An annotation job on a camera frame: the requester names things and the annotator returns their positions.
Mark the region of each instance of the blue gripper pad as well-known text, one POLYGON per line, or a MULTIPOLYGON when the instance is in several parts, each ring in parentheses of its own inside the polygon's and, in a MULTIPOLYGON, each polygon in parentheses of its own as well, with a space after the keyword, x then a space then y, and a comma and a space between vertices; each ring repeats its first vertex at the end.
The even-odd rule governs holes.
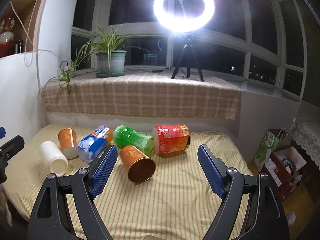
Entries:
POLYGON ((2 139, 5 136, 5 129, 3 127, 0 127, 0 139, 2 139))
POLYGON ((221 199, 226 196, 226 191, 223 187, 223 177, 217 167, 212 162, 206 149, 202 146, 198 148, 198 161, 204 171, 205 176, 210 184, 213 193, 217 194, 221 199))
POLYGON ((117 148, 113 145, 92 177, 92 188, 89 195, 95 199, 101 194, 118 158, 117 148))

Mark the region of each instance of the striped bed sheet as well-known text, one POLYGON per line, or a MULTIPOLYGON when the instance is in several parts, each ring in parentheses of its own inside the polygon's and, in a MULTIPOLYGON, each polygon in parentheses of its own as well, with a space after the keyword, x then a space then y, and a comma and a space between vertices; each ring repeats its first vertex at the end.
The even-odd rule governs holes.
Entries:
MULTIPOLYGON (((51 124, 41 129, 6 168, 7 181, 3 184, 6 197, 26 220, 47 175, 39 157, 42 142, 51 140, 59 146, 58 133, 63 124, 51 124)), ((77 139, 93 129, 72 127, 77 139)), ((102 194, 94 200, 108 231, 114 240, 143 239, 153 235, 168 240, 200 240, 208 230, 221 199, 215 195, 197 159, 197 149, 206 144, 214 155, 241 173, 251 175, 231 139, 221 132, 191 134, 190 148, 186 152, 153 154, 157 168, 145 183, 131 183, 118 158, 102 194)), ((75 158, 69 160, 66 175, 74 174, 88 164, 75 158)), ((75 204, 67 196, 71 219, 77 236, 84 238, 75 204)), ((240 211, 230 238, 239 235, 248 203, 244 195, 240 211)))

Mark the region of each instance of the black clamp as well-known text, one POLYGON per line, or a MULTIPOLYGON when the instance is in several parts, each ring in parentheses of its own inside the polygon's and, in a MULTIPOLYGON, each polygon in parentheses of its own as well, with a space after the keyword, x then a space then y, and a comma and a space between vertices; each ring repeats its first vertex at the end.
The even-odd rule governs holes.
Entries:
MULTIPOLYGON (((73 195, 87 239, 112 240, 93 199, 102 192, 116 156, 116 147, 109 146, 88 168, 81 168, 72 176, 57 178, 49 174, 33 207, 27 240, 80 239, 72 226, 66 194, 73 195)), ((199 147, 198 160, 213 192, 222 198, 203 240, 229 239, 243 194, 250 197, 241 233, 234 240, 290 239, 284 210, 267 174, 254 177, 228 168, 206 145, 199 147)))
POLYGON ((0 146, 0 184, 7 180, 4 170, 8 166, 8 161, 23 148, 24 140, 19 135, 0 146))

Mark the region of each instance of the checkered blanket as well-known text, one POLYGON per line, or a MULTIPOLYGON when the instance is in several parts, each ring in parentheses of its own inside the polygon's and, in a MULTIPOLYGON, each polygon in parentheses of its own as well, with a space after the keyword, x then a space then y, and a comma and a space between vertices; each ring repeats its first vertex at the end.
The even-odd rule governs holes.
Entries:
POLYGON ((161 74, 127 71, 125 76, 96 78, 94 73, 71 79, 71 94, 58 81, 43 87, 41 101, 48 112, 117 114, 143 117, 200 117, 236 119, 238 87, 203 71, 189 79, 171 79, 172 71, 161 74))

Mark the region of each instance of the red label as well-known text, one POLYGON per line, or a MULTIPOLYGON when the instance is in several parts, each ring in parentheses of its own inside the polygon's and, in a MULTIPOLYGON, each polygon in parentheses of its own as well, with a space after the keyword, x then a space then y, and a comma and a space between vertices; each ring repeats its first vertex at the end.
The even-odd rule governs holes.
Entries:
POLYGON ((156 126, 159 141, 158 154, 187 150, 190 145, 190 132, 186 125, 156 126))

